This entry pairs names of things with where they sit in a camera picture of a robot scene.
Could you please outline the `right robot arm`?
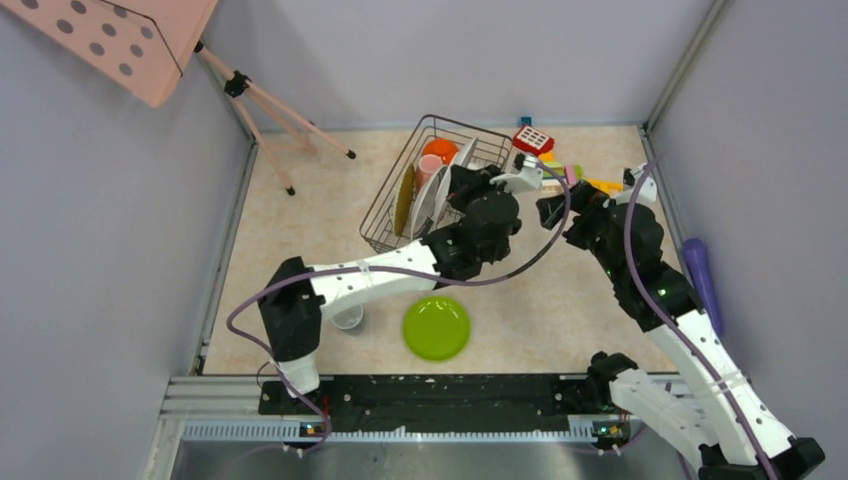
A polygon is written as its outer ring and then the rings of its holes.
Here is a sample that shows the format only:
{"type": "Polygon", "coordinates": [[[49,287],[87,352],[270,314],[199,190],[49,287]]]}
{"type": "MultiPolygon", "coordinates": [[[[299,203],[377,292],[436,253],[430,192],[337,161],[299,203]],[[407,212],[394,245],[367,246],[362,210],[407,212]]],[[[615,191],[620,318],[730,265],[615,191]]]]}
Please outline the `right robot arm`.
{"type": "Polygon", "coordinates": [[[825,460],[819,443],[793,434],[761,401],[724,348],[694,288],[662,258],[664,229],[640,203],[618,203],[585,181],[542,198],[543,228],[573,223],[565,241],[589,251],[619,306],[674,363],[698,408],[664,390],[624,354],[599,352],[586,397],[600,412],[635,414],[701,479],[804,479],[825,460]]]}

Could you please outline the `white cup pink handle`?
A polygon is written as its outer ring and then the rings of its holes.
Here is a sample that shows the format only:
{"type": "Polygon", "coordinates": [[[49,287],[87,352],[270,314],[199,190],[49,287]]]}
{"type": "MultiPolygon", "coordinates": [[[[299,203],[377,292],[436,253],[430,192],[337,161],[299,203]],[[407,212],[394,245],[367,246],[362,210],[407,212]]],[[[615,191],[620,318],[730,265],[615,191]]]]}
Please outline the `white cup pink handle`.
{"type": "Polygon", "coordinates": [[[420,192],[438,174],[444,163],[436,154],[425,154],[415,164],[415,191],[420,192]]]}

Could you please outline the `white plate red characters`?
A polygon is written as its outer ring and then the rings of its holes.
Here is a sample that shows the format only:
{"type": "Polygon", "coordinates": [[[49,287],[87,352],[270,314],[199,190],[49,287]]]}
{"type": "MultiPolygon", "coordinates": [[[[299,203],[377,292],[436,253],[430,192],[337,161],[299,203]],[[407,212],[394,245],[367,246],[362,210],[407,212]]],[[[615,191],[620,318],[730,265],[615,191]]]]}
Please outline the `white plate red characters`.
{"type": "Polygon", "coordinates": [[[458,186],[455,184],[461,180],[463,171],[467,168],[473,158],[473,151],[476,148],[478,141],[478,137],[473,137],[466,142],[453,157],[451,163],[447,166],[446,173],[440,181],[436,194],[436,203],[433,215],[433,220],[436,224],[440,222],[443,214],[447,210],[449,198],[458,189],[458,186]]]}

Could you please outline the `grey wire dish rack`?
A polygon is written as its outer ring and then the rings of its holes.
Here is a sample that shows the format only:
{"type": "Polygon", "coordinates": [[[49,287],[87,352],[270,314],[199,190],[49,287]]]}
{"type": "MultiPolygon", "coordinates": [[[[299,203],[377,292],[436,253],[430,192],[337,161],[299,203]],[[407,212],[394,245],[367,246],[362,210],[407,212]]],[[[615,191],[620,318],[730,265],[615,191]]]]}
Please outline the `grey wire dish rack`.
{"type": "Polygon", "coordinates": [[[359,226],[360,236],[376,253],[395,250],[461,218],[447,203],[448,168],[443,167],[420,188],[413,189],[411,199],[405,203],[406,223],[401,232],[396,231],[395,207],[406,172],[418,167],[425,146],[437,139],[457,145],[465,155],[463,165],[468,168],[495,165],[503,171],[509,169],[512,141],[508,135],[436,114],[421,117],[397,159],[385,169],[386,176],[374,190],[359,226]]]}

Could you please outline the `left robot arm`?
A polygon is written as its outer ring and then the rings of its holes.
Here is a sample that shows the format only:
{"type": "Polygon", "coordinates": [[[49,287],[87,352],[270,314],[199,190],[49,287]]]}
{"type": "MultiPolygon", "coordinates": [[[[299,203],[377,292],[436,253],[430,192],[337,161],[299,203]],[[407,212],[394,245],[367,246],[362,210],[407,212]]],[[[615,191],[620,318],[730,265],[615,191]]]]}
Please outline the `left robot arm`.
{"type": "Polygon", "coordinates": [[[484,264],[509,255],[509,239],[521,228],[515,196],[539,189],[543,177],[532,155],[517,154],[514,165],[509,174],[496,166],[452,168],[449,202],[460,219],[396,250],[330,266],[308,266],[299,256],[279,265],[269,283],[282,288],[258,305],[292,410],[308,413],[319,404],[315,355],[323,320],[387,296],[471,280],[484,264]]]}

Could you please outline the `orange bowl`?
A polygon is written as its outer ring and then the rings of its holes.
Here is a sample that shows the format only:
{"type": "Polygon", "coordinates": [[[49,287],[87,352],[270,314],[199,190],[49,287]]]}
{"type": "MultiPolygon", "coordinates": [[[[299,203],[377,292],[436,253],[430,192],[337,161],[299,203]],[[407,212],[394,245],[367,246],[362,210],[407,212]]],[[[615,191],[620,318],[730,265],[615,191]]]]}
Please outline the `orange bowl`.
{"type": "Polygon", "coordinates": [[[453,141],[446,138],[434,138],[423,147],[422,154],[438,156],[444,165],[449,165],[458,151],[459,147],[453,141]]]}

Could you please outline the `white plate green red rim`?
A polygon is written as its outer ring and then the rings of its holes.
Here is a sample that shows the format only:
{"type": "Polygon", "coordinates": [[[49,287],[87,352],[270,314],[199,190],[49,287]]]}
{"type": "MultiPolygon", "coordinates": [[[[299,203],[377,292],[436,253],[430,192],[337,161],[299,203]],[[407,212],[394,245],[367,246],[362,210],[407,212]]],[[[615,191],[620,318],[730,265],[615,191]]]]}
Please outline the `white plate green red rim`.
{"type": "Polygon", "coordinates": [[[435,211],[437,192],[447,167],[443,166],[428,184],[418,192],[411,208],[408,233],[411,239],[419,238],[431,223],[435,211]]]}

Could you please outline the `small grey mug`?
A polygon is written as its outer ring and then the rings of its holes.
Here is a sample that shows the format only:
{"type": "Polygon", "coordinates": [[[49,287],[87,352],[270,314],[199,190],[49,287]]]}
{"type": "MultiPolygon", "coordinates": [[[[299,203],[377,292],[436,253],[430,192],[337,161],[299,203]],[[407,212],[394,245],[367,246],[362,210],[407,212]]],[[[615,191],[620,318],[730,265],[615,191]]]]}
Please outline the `small grey mug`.
{"type": "Polygon", "coordinates": [[[364,308],[361,305],[345,309],[336,314],[331,323],[339,330],[347,333],[355,332],[364,320],[364,308]]]}

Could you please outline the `woven bamboo tray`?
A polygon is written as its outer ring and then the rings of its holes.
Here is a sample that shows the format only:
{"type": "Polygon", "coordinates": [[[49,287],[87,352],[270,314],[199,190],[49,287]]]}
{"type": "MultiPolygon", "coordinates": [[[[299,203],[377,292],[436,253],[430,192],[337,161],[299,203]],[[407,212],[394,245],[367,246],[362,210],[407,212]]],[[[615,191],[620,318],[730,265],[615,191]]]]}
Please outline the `woven bamboo tray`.
{"type": "Polygon", "coordinates": [[[393,233],[401,237],[406,228],[411,204],[415,194],[415,168],[408,165],[401,176],[393,206],[393,233]]]}

